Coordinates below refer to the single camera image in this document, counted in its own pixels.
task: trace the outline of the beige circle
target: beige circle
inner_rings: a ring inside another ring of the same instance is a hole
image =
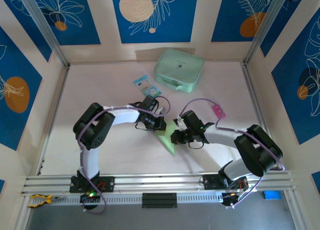
[[[156,32],[156,29],[155,29],[155,28],[150,28],[150,29],[149,29],[149,32],[150,32],[151,34],[153,34],[153,33]]]
[[[141,22],[154,12],[151,0],[120,0],[120,12],[130,22]]]

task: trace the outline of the pink object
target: pink object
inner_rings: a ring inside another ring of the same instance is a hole
[[[222,118],[224,119],[226,117],[226,114],[224,113],[224,111],[220,111],[220,109],[214,104],[212,106],[212,110],[214,112],[214,114],[216,115],[216,117],[219,119],[219,118]]]

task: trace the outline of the metal frame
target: metal frame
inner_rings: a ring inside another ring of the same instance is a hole
[[[109,194],[141,194],[141,193],[201,193],[208,192],[200,182],[204,174],[218,173],[196,173],[196,174],[139,174],[139,175],[102,175],[114,176],[114,192]],[[71,175],[57,176],[29,176],[26,179],[22,196],[30,196],[41,192],[42,194],[64,194],[69,193]],[[259,177],[251,175],[248,184],[252,187]],[[295,190],[295,182],[290,171],[271,171],[266,174],[262,182],[257,186],[257,191],[265,190]],[[212,192],[231,193],[234,190],[215,190]]]
[[[64,77],[62,79],[62,83],[58,83],[57,84],[57,85],[61,85],[61,88],[60,88],[60,90],[58,92],[58,98],[56,100],[56,103],[54,103],[53,106],[52,106],[52,108],[54,108],[53,116],[47,116],[47,118],[51,118],[51,122],[50,122],[49,131],[48,131],[47,136],[45,138],[45,141],[44,141],[44,144],[43,144],[43,148],[42,148],[42,151],[41,151],[41,155],[40,155],[40,158],[39,158],[39,161],[38,161],[38,164],[37,164],[36,175],[40,175],[41,174],[41,168],[42,168],[43,163],[45,161],[45,154],[46,154],[46,150],[47,150],[47,147],[48,147],[49,138],[50,138],[52,129],[54,127],[54,122],[55,122],[55,119],[56,119],[56,116],[57,116],[57,111],[58,111],[58,108],[59,108],[59,105],[60,105],[62,94],[64,92],[64,88],[65,88],[65,85],[66,85],[66,82],[67,82],[68,74],[69,74],[69,67],[65,71]]]
[[[53,52],[57,55],[63,66],[68,67],[69,64],[62,52],[59,42],[54,36],[51,28],[49,27],[44,16],[41,14],[35,0],[21,0],[25,5],[26,9],[30,13],[37,27],[43,34],[44,38],[48,42],[49,46],[52,48]],[[259,124],[264,128],[264,130],[270,134],[265,118],[259,103],[255,87],[250,75],[250,71],[247,66],[250,63],[253,55],[258,50],[260,44],[262,43],[265,35],[267,34],[269,28],[271,27],[277,13],[279,12],[284,0],[274,0],[270,8],[267,11],[266,18],[264,18],[256,36],[252,41],[252,45],[248,50],[248,53],[241,64],[243,75],[246,81],[246,85],[251,97],[251,101],[258,119]],[[56,112],[59,107],[59,102],[66,84],[66,79],[68,76],[68,71],[63,79],[62,88],[59,93],[58,100],[54,106],[55,111],[53,114],[53,119],[51,121],[49,134],[45,140],[44,147],[42,149],[41,157],[37,167],[37,173],[40,172],[44,161],[44,154],[46,152],[48,139],[53,127],[53,123],[56,117]],[[209,201],[208,199],[200,200],[202,196],[215,195],[219,196],[221,193],[230,192],[230,190],[219,190],[219,191],[205,191],[203,184],[200,182],[200,178],[203,174],[216,174],[216,173],[196,173],[196,174],[143,174],[143,175],[114,175],[115,186],[114,192],[105,194],[108,199],[119,198],[122,199],[125,196],[134,196],[137,203],[140,198],[136,196],[141,195],[146,192],[175,192],[179,196],[193,196],[193,202],[199,201]],[[18,200],[20,205],[20,212],[16,219],[16,224],[13,229],[25,229],[27,226],[27,221],[30,214],[30,209],[27,208],[27,204],[30,202],[28,196],[35,193],[43,194],[60,194],[66,195],[67,199],[78,199],[80,194],[69,193],[71,176],[30,176],[27,177],[24,188],[22,190],[21,198]],[[248,184],[252,187],[258,180],[256,176],[249,176]],[[294,225],[297,229],[310,229],[305,215],[305,210],[302,207],[301,199],[299,193],[296,189],[294,177],[290,171],[285,172],[270,172],[265,175],[262,182],[255,191],[265,191],[265,190],[283,190],[285,198],[287,200]],[[67,201],[66,203],[56,203],[56,204],[79,204],[75,201]]]
[[[60,44],[54,35],[52,29],[50,28],[46,18],[42,14],[39,6],[37,5],[35,0],[21,0],[27,11],[29,12],[30,16],[32,17],[33,21],[35,22],[36,26],[40,30],[41,34],[43,35],[44,39],[52,49],[52,51],[56,54],[60,63],[67,68],[69,66],[68,61],[60,48]]]
[[[276,16],[278,15],[283,3],[285,0],[273,0],[268,8],[265,18],[263,19],[259,29],[257,30],[251,46],[243,60],[244,64],[247,65],[250,63],[252,57],[259,49],[262,41],[264,40],[266,34],[268,33],[272,23],[274,22]]]

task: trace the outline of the gray floor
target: gray floor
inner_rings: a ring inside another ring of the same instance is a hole
[[[236,209],[222,204],[180,204],[177,209],[142,209],[110,205],[102,216],[86,214],[79,206],[33,209],[27,230],[292,230],[285,200],[252,193]]]

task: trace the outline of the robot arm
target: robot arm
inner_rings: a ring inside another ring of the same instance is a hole
[[[129,104],[120,107],[121,109],[117,108],[117,110],[111,110],[100,115],[97,120],[85,130],[80,139],[81,144],[85,146],[83,150],[82,167],[86,169],[89,179],[99,175],[99,146],[105,140],[111,126],[122,123],[142,122],[147,130],[157,131],[166,129],[167,125],[164,117],[155,117],[150,113],[140,111],[141,109],[153,111],[157,105],[159,105],[159,102],[156,99],[147,96],[143,102]],[[73,127],[76,139],[78,139],[84,127],[94,116],[107,109],[110,109],[110,107],[102,107],[98,103],[93,103]],[[78,171],[84,176],[82,167],[80,166]]]
[[[194,141],[203,144],[218,143],[234,147],[239,151],[241,159],[227,163],[218,173],[222,187],[229,188],[234,181],[247,175],[262,177],[276,163],[269,152],[261,146],[256,147],[257,143],[248,135],[237,133],[233,129],[217,128],[214,123],[203,124],[192,110],[181,115],[181,120],[175,122],[180,130],[175,130],[171,135],[174,144]],[[262,142],[277,158],[283,156],[280,148],[260,126],[252,125],[243,132]]]

